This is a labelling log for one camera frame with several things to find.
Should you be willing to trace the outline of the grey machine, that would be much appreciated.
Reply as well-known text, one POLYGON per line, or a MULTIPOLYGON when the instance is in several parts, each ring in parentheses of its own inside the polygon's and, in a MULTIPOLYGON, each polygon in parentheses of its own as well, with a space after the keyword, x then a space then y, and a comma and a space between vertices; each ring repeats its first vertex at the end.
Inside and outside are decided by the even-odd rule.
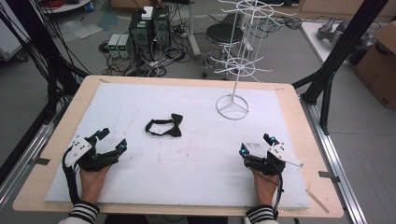
MULTIPOLYGON (((331 17, 324 25, 318 28, 317 37, 320 40, 326 39, 333 46, 339 41, 342 34, 345 32, 349 25, 349 21, 342 21, 337 25, 335 30, 332 29, 335 17, 331 17)), ((368 49, 375 44, 375 37, 372 34, 364 33, 358 42, 355 44, 354 49, 368 49)))

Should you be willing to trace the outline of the person's left hand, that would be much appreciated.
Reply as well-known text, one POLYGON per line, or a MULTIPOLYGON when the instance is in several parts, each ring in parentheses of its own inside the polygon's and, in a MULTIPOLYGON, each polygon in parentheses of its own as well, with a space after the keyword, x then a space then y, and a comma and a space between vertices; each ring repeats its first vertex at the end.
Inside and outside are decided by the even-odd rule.
POLYGON ((110 166, 107 166, 98 172, 80 171, 82 201, 92 204, 97 203, 106 180, 106 174, 109 170, 110 166))

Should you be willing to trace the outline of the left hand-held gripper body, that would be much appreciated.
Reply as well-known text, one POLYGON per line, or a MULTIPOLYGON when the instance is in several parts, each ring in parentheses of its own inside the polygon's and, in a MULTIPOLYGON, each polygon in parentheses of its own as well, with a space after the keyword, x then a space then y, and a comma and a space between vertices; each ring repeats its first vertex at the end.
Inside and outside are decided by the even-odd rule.
POLYGON ((116 156, 100 156, 100 153, 96 151, 96 146, 91 149, 86 138, 77 136, 72 141, 71 146, 64 153, 64 168, 73 168, 78 165, 84 171, 97 172, 119 161, 119 157, 116 156))

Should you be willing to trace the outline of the black computer tower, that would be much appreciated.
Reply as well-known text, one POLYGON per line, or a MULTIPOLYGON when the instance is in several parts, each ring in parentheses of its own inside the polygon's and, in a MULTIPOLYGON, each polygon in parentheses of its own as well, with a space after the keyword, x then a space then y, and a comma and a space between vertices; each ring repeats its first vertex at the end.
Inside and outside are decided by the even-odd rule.
POLYGON ((133 13, 129 33, 132 38, 134 55, 142 56, 146 61, 152 61, 153 22, 152 20, 143 20, 144 13, 144 9, 138 9, 133 13))
POLYGON ((154 10, 152 18, 155 39, 157 40, 157 44, 164 48, 171 47, 169 14, 169 6, 157 7, 154 10))

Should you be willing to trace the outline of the black bow tie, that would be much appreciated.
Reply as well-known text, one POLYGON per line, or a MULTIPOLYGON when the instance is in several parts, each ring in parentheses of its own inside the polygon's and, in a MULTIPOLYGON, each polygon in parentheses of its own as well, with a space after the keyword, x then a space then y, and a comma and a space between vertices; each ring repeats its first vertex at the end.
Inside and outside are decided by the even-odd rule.
POLYGON ((181 130, 179 128, 180 123, 183 120, 183 116, 179 114, 172 114, 170 119, 152 119, 145 127, 145 132, 150 133, 152 135, 163 136, 163 135, 171 135, 173 137, 180 137, 182 135, 181 130), (167 130, 164 133, 155 133, 152 132, 150 129, 153 124, 168 124, 172 123, 173 127, 167 130))

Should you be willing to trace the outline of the white platform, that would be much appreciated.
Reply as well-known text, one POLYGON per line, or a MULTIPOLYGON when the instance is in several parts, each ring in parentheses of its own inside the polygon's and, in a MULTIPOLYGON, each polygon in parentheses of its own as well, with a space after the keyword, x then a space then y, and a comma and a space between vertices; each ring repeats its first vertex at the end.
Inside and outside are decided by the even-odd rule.
MULTIPOLYGON (((335 30, 335 28, 339 23, 341 22, 336 21, 333 24, 332 29, 335 30)), ((317 37, 318 28, 320 28, 324 24, 325 22, 308 22, 308 21, 304 21, 302 24, 302 29, 305 37, 308 39, 310 46, 317 54, 318 58, 322 63, 324 63, 327 60, 328 56, 333 50, 333 47, 335 46, 335 45, 333 46, 326 39, 323 40, 318 39, 317 37)))

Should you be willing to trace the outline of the wooden table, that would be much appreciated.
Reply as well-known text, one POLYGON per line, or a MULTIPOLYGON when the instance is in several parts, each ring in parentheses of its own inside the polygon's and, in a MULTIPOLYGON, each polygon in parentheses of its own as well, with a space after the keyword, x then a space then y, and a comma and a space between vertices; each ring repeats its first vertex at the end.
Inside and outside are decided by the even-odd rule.
MULTIPOLYGON (((32 172, 17 194, 12 208, 22 212, 66 212, 72 208, 70 202, 47 202, 46 193, 50 189, 50 182, 55 177, 55 169, 62 158, 66 142, 72 138, 78 122, 83 113, 88 109, 93 96, 103 83, 114 84, 141 84, 155 87, 208 87, 208 88, 231 88, 230 81, 185 79, 185 78, 150 78, 150 77, 109 77, 89 76, 84 79, 81 87, 70 106, 66 109, 60 123, 46 144, 40 157, 49 159, 48 165, 36 164, 32 172)), ((286 128, 290 134, 291 145, 296 154, 304 160, 302 176, 304 182, 304 196, 311 205, 306 209, 283 208, 280 210, 282 217, 304 218, 339 218, 345 212, 332 181, 318 175, 318 171, 327 172, 328 168, 320 154, 314 134, 305 116, 303 107, 297 97, 295 89, 290 84, 265 83, 265 82, 242 82, 244 90, 274 91, 280 103, 282 117, 286 122, 286 128), (310 189, 330 210, 326 214, 306 193, 310 189)), ((193 216, 230 216, 241 217, 248 208, 243 206, 209 206, 209 205, 138 205, 121 203, 102 203, 101 209, 105 213, 128 213, 133 212, 151 215, 193 215, 193 216)))

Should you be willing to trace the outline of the grey power supply unit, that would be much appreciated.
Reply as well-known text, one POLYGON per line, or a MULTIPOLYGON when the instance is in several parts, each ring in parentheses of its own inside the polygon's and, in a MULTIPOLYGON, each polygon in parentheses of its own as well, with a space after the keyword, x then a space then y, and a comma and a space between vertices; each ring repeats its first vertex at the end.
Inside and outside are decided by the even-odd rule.
POLYGON ((130 37, 121 35, 118 41, 118 49, 121 58, 129 58, 131 55, 130 37))
POLYGON ((120 57, 120 53, 118 50, 118 42, 120 40, 120 34, 113 34, 108 43, 108 49, 109 49, 109 53, 111 55, 112 58, 119 58, 120 57))

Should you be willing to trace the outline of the grey metal stand leg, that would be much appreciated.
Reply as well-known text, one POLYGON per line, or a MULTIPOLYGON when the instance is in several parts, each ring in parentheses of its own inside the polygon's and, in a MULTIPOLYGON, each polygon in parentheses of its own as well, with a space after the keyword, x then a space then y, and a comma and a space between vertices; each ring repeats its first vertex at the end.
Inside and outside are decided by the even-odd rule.
POLYGON ((191 45, 192 55, 194 60, 199 60, 202 57, 198 43, 194 35, 194 0, 188 0, 189 4, 189 33, 188 39, 191 45))

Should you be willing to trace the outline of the brown cardboard box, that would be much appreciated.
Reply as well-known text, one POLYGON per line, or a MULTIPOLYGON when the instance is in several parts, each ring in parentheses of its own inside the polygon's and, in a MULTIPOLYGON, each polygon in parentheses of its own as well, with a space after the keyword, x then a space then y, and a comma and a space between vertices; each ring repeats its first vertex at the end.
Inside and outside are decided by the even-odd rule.
POLYGON ((385 108, 396 108, 396 21, 375 33, 355 74, 385 108))

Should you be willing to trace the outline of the white wire display rack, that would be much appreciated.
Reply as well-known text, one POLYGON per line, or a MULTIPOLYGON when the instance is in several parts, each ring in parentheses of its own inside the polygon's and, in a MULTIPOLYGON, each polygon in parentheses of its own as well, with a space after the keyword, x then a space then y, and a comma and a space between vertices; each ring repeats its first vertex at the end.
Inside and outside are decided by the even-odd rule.
POLYGON ((236 94, 239 78, 253 77, 254 73, 259 71, 256 62, 264 58, 264 56, 255 55, 254 59, 250 60, 248 57, 249 40, 254 41, 255 34, 258 31, 257 27, 253 27, 253 22, 255 20, 265 20, 265 24, 271 21, 279 25, 279 22, 273 18, 275 14, 289 17, 291 17, 291 14, 276 10, 276 7, 282 6, 282 3, 266 3, 264 0, 219 1, 234 5, 230 12, 234 13, 235 19, 238 15, 242 16, 242 27, 239 28, 234 21, 231 25, 231 31, 225 33, 224 41, 209 37, 210 40, 219 43, 225 55, 224 58, 216 60, 223 66, 221 70, 216 70, 216 73, 236 76, 233 92, 220 97, 216 101, 216 109, 226 119, 239 120, 245 118, 249 113, 248 101, 236 94))

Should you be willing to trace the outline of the white foam mat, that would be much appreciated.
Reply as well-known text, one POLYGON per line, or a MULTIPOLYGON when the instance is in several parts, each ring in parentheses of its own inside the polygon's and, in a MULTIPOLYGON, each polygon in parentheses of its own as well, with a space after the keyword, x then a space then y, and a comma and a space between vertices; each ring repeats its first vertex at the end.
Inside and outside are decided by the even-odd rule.
POLYGON ((253 205, 252 176, 239 154, 241 144, 269 147, 263 139, 268 133, 292 146, 274 91, 236 93, 247 100, 249 113, 231 120, 216 109, 229 88, 101 84, 72 139, 108 128, 110 133, 96 144, 98 153, 127 141, 127 150, 107 175, 101 202, 253 205), (180 137, 145 132, 152 119, 172 114, 183 116, 180 137))

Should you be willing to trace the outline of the thin wooden stick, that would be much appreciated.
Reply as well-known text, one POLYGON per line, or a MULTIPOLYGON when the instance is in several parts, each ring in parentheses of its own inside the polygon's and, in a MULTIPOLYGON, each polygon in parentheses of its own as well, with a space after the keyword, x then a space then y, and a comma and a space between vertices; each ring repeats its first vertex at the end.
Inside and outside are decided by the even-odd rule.
POLYGON ((306 193, 312 198, 312 200, 326 213, 329 214, 330 210, 325 206, 325 204, 310 190, 306 189, 306 193))

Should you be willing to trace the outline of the clear plastic sheet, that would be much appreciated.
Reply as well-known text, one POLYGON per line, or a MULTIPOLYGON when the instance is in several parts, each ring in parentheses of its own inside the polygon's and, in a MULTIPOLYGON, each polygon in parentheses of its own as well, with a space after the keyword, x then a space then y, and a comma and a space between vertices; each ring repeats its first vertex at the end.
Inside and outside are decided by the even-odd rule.
POLYGON ((65 41, 84 39, 102 31, 96 24, 83 25, 80 21, 66 21, 59 28, 65 41))

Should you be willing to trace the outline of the round white table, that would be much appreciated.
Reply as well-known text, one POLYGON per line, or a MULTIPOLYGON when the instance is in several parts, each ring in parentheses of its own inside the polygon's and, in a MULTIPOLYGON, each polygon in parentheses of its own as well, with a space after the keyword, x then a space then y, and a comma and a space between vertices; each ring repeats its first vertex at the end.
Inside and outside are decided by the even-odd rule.
POLYGON ((74 10, 77 8, 85 7, 87 4, 90 4, 91 2, 92 2, 92 0, 78 0, 77 4, 64 3, 60 7, 41 7, 40 9, 45 14, 61 13, 61 12, 66 12, 66 11, 74 10))

